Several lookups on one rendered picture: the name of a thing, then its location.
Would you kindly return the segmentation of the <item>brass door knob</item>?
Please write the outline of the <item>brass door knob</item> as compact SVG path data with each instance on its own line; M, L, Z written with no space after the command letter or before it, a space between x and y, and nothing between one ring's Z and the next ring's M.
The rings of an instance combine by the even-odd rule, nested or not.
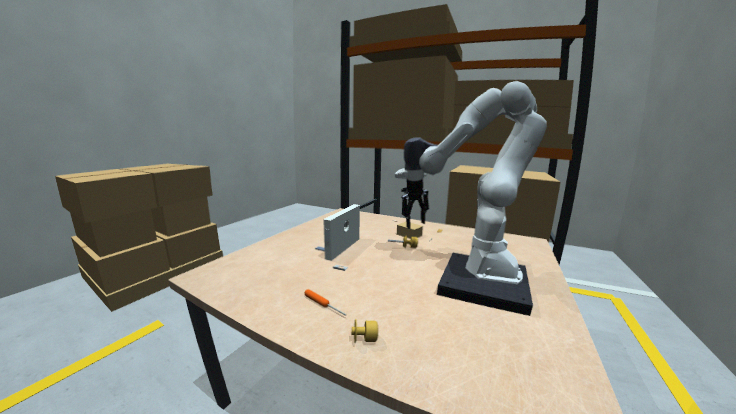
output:
M407 236L403 237L403 240L391 240L390 242L400 242L403 243L403 247L406 248L407 244L410 244L410 248L417 248L418 246L418 238L417 237L411 237L410 240L407 240Z
M356 325L355 325L356 323ZM365 342L376 342L378 339L378 323L377 321L366 320L364 327L357 327L355 319L354 327L351 328L351 335L354 335L354 343L356 343L357 335L365 335Z

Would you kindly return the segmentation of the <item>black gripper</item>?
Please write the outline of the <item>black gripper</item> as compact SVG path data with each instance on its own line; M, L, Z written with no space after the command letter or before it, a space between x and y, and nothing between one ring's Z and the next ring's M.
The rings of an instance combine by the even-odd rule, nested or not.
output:
M402 215L406 218L406 227L411 229L410 225L410 213L413 206L413 203L415 200L418 200L420 208L421 208L421 223L425 224L425 214L427 210L429 209L429 203L428 203L428 191L423 190L423 178L418 181L410 181L407 180L407 194L402 195ZM422 189L422 190L421 190ZM421 194L420 194L421 193ZM421 195L423 195L423 200ZM416 196L417 195L417 196ZM408 205L407 205L407 197L408 199Z

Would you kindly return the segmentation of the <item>tan rectangular box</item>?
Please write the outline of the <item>tan rectangular box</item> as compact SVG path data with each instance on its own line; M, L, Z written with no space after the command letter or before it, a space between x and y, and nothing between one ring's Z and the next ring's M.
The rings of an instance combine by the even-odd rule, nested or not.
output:
M403 222L403 223L400 223L400 224L397 225L397 234L396 235L400 235L400 236L403 236L403 237L407 236L407 238L410 239L411 237L417 237L417 238L419 238L419 237L422 236L422 234L423 234L423 226L422 225L411 223L411 229L409 229L409 228L406 227L406 222Z

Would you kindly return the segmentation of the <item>orange-handled screwdriver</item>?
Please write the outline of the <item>orange-handled screwdriver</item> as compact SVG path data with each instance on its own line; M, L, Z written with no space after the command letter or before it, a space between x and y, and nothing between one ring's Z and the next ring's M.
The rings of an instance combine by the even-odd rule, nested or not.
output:
M305 294L306 297L310 298L311 300L315 301L316 303L320 304L321 306L323 306L323 307L328 307L329 306L332 309L338 311L339 313L345 315L345 313L343 313L342 311L340 311L340 310L336 309L335 307L329 305L329 301L327 299L325 299L322 296L316 294L315 292L307 289L304 292L304 294Z

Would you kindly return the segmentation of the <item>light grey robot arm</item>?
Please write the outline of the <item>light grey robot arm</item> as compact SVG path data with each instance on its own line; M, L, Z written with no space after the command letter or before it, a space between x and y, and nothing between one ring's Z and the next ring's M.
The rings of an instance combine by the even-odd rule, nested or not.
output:
M458 148L499 115L505 114L515 121L493 171L483 174L478 181L477 219L466 269L481 280L522 282L518 261L507 250L508 242L503 237L505 207L515 201L524 171L547 128L546 120L537 114L536 100L531 94L527 85L519 81L508 83L502 91L487 90L472 102L480 112L470 104L454 130L439 145L424 142L422 138L409 139L404 146L405 168L395 174L395 178L418 181L427 174L440 173ZM510 116L508 111L516 116Z

